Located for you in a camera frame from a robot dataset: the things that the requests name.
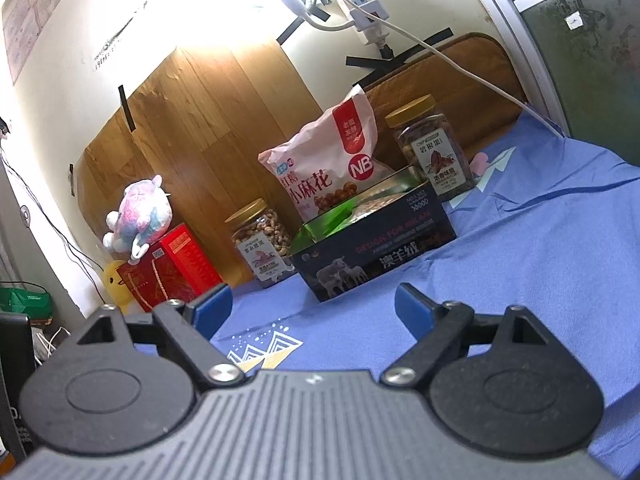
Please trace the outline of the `red gift box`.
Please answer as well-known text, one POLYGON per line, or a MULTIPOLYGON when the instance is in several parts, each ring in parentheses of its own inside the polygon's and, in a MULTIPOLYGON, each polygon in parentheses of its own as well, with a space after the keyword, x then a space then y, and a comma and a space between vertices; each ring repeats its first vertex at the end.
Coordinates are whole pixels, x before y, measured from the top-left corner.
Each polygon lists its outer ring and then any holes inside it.
POLYGON ((145 312, 169 299, 191 301, 222 283, 222 277, 184 223, 152 244, 137 264, 125 262, 117 273, 145 312))

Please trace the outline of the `yellow duck plush toy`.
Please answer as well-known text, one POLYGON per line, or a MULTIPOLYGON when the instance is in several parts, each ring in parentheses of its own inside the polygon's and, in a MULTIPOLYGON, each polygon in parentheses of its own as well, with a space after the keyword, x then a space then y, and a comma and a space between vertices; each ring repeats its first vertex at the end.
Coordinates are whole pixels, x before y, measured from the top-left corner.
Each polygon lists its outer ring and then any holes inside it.
POLYGON ((129 288, 117 272, 123 264, 125 264, 124 260, 113 260, 107 263, 102 271, 102 283, 108 296, 113 300, 113 304, 119 307, 123 314, 128 314, 130 306, 134 302, 134 296, 131 295, 129 288))

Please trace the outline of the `nut jar left gold lid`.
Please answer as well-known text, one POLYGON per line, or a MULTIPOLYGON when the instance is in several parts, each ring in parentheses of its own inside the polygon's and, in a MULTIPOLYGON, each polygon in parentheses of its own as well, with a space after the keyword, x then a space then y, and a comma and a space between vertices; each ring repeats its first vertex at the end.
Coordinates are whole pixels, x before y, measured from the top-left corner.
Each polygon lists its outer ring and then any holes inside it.
POLYGON ((254 200, 226 219, 232 242, 262 287, 295 274, 290 259, 291 237, 278 214, 262 199, 254 200))

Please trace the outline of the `nut jar gold lid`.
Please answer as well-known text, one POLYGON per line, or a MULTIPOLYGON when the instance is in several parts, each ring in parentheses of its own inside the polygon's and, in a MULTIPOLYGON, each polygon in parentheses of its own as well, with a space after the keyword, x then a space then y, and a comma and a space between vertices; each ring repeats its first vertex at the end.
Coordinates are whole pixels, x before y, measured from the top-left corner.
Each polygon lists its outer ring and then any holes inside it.
POLYGON ((399 107, 385 121, 408 164, 420 170, 441 200, 451 200, 474 186, 454 130, 430 94, 399 107))
POLYGON ((290 259, 291 237, 278 214, 262 199, 254 200, 226 219, 232 242, 262 287, 295 274, 290 259))

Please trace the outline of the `black sheep-print box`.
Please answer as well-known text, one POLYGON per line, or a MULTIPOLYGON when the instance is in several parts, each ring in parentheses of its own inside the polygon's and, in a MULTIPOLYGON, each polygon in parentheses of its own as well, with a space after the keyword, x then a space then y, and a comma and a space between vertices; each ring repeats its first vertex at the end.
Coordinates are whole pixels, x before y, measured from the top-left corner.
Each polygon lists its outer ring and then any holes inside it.
POLYGON ((456 238, 431 183, 406 167, 303 224, 292 261, 326 301, 456 238))

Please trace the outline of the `pink white plush toy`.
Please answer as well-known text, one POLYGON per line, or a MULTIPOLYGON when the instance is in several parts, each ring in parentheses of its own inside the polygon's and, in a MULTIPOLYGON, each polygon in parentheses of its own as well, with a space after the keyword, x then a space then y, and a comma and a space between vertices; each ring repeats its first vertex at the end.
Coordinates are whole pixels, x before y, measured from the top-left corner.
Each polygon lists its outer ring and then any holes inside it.
POLYGON ((160 174, 131 183, 125 188, 118 209, 106 215, 108 231, 102 238, 103 246, 113 254, 128 254, 132 266, 171 224, 172 209, 162 183, 160 174))

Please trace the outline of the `blue bed sheet cloth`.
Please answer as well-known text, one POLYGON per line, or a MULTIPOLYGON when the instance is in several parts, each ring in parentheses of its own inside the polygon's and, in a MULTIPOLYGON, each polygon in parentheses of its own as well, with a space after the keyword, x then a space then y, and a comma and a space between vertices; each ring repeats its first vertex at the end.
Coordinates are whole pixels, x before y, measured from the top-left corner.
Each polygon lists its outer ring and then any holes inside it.
POLYGON ((252 404, 206 406, 200 440, 173 446, 150 479, 478 479, 460 448, 421 428, 416 396, 378 375, 413 343, 395 312, 409 283, 480 313, 528 307, 600 386, 589 455, 549 479, 626 477, 639 463, 639 170, 523 118, 487 151, 480 186, 447 206, 456 238, 328 301, 296 276, 245 285, 215 346, 257 374, 252 404))

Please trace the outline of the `green basket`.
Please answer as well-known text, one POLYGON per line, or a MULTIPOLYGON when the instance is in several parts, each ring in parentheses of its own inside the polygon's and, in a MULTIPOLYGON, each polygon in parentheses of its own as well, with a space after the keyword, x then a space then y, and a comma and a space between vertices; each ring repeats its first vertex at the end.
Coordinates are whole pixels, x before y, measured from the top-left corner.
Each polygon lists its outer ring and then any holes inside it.
POLYGON ((2 281, 0 304, 2 312, 27 315, 34 324, 47 325, 52 322, 51 295, 38 284, 2 281))

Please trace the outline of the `nut jar right gold lid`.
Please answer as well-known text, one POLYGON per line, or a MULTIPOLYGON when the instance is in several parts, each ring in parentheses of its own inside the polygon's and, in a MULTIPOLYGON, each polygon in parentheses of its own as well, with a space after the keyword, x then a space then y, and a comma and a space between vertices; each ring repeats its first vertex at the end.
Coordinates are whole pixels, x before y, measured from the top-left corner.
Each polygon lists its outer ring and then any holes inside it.
POLYGON ((408 164, 420 170, 441 200, 451 200, 474 186, 454 130, 430 94, 399 107, 385 121, 408 164))

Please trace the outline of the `wooden board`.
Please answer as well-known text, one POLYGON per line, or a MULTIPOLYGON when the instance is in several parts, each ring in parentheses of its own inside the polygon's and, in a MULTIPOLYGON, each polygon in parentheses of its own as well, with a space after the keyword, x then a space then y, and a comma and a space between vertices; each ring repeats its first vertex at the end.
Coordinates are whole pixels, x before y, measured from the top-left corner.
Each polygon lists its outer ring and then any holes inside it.
POLYGON ((176 49, 131 93, 75 166, 76 197, 96 237, 127 184, 163 178, 174 220, 232 286, 253 275, 224 223, 256 198, 292 231, 302 220, 258 160, 321 110, 273 40, 241 49, 176 49))

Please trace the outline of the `pink NB snack bag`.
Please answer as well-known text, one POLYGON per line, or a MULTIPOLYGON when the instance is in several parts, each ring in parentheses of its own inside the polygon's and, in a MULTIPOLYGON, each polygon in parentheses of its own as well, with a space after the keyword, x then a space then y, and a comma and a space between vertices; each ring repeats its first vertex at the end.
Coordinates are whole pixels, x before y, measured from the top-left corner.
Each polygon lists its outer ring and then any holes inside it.
POLYGON ((304 125, 258 160, 273 174, 308 222, 389 177, 393 170, 375 159, 378 127, 362 88, 304 125))

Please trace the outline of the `brown cushion headboard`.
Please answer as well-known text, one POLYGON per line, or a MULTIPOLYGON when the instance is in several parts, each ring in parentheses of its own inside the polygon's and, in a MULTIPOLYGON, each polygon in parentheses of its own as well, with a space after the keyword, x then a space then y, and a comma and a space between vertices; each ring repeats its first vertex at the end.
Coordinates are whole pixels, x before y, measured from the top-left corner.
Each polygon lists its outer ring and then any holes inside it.
MULTIPOLYGON (((470 32, 444 44, 442 53, 521 102, 528 101, 506 50, 491 36, 470 32)), ((385 117, 420 96, 429 94, 435 99, 468 159, 506 134, 521 115, 517 105, 431 53, 419 56, 364 92, 378 126, 374 156, 396 170, 405 167, 407 161, 385 117)))

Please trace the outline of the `white power strip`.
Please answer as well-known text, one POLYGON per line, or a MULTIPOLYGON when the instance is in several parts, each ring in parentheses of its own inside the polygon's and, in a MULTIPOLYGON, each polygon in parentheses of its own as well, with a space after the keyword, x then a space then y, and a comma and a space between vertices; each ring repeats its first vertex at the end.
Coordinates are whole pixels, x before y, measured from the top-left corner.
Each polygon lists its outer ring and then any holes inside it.
POLYGON ((335 0, 346 18, 354 21, 357 35, 363 44, 374 44, 379 49, 386 46, 386 38, 390 34, 385 26, 368 18, 361 12, 365 10, 380 20, 386 21, 390 14, 380 0, 335 0))

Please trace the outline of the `wall poster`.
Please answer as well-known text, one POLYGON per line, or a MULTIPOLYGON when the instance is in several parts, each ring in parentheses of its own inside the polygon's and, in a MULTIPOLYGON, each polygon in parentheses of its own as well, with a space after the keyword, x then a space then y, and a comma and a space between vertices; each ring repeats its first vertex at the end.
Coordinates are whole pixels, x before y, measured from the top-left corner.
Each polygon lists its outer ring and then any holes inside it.
POLYGON ((6 0, 2 30, 9 73, 15 84, 44 26, 61 0, 6 0))

